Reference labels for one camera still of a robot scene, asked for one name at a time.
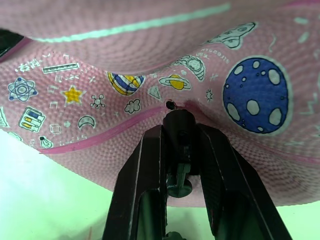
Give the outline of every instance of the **blue planet graphic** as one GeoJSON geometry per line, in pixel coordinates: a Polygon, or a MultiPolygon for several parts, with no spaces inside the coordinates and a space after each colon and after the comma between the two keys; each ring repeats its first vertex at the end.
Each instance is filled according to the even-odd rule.
{"type": "Polygon", "coordinates": [[[270,134],[283,126],[289,91],[279,66],[274,60],[250,57],[233,67],[223,86],[223,105],[236,124],[258,134],[270,134]]]}

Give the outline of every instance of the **crescent moon graphic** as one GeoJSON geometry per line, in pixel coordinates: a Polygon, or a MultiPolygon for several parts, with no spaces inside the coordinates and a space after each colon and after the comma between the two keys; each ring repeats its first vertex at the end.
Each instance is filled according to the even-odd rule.
{"type": "Polygon", "coordinates": [[[96,127],[96,119],[90,115],[80,117],[78,121],[78,128],[81,130],[85,125],[90,125],[94,129],[96,127]]]}

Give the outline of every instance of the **green surface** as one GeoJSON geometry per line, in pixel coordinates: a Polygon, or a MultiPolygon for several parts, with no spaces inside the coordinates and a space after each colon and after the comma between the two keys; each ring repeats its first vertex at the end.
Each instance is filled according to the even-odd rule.
{"type": "MultiPolygon", "coordinates": [[[[0,130],[0,240],[99,240],[112,193],[0,130]]],[[[320,202],[279,207],[294,240],[320,239],[320,202]]],[[[168,232],[211,237],[205,208],[168,207],[168,232]]]]}

